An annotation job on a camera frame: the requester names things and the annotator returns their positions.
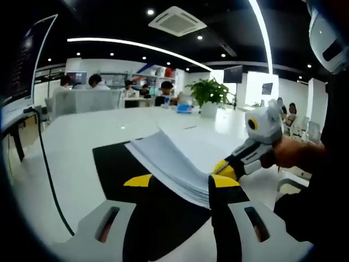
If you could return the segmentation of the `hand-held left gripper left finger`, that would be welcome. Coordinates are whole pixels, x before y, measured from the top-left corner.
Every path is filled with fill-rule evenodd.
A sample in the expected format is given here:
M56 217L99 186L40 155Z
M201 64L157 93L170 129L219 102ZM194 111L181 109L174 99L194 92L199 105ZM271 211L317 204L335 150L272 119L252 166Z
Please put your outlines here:
M125 247L142 241L150 220L144 201L105 200L79 221L73 237L51 250L62 261L123 261Z

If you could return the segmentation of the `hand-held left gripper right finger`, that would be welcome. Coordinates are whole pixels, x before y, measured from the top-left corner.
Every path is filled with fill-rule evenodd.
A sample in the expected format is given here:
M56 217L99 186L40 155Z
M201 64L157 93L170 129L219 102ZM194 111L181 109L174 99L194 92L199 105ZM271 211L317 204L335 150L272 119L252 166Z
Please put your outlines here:
M303 261L312 249L268 207L251 201L237 181L210 175L208 189L218 261Z

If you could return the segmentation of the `person's right hand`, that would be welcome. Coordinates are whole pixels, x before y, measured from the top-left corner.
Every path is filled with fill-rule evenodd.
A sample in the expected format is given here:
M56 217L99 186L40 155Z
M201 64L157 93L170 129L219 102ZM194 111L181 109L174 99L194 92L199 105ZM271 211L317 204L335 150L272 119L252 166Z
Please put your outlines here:
M261 157L263 168L270 168L276 164L282 168L291 168L300 164L300 154L304 144L300 141L283 136L272 145L272 150Z

